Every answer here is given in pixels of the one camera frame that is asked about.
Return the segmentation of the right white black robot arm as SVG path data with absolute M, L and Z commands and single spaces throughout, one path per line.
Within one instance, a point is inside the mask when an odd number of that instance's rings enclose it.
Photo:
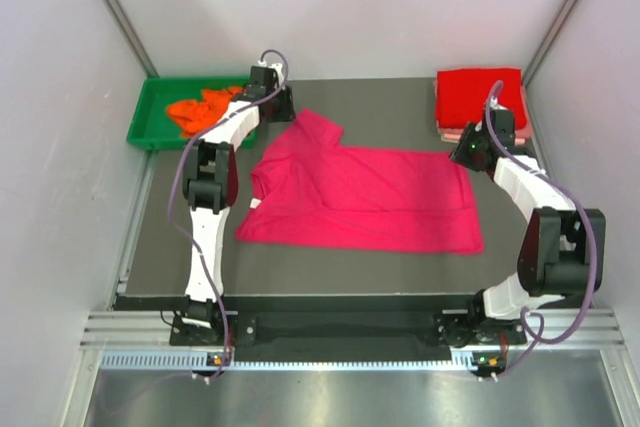
M 514 114 L 502 106 L 485 107 L 481 121 L 464 129 L 450 158 L 486 173 L 527 222 L 514 273 L 473 297 L 466 319 L 469 335 L 487 343 L 505 322 L 517 321 L 538 343 L 568 340 L 603 280 L 604 214 L 583 207 L 541 170 L 534 156 L 516 146 Z M 572 296 L 581 297 L 582 305 L 563 333 L 546 337 L 533 332 L 527 319 L 536 309 Z

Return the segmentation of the magenta pink t-shirt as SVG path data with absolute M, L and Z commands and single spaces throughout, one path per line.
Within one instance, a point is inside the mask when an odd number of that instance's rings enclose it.
M 251 172 L 240 241 L 402 253 L 480 254 L 484 240 L 467 171 L 443 152 L 348 146 L 310 110 Z

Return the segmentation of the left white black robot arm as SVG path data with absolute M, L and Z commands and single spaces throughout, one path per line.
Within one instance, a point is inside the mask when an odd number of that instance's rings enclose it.
M 222 117 L 187 142 L 175 182 L 182 183 L 191 227 L 179 227 L 191 247 L 186 306 L 179 320 L 205 343 L 230 346 L 222 294 L 224 231 L 239 192 L 236 152 L 262 122 L 288 122 L 295 111 L 284 61 L 251 67 L 247 84 Z

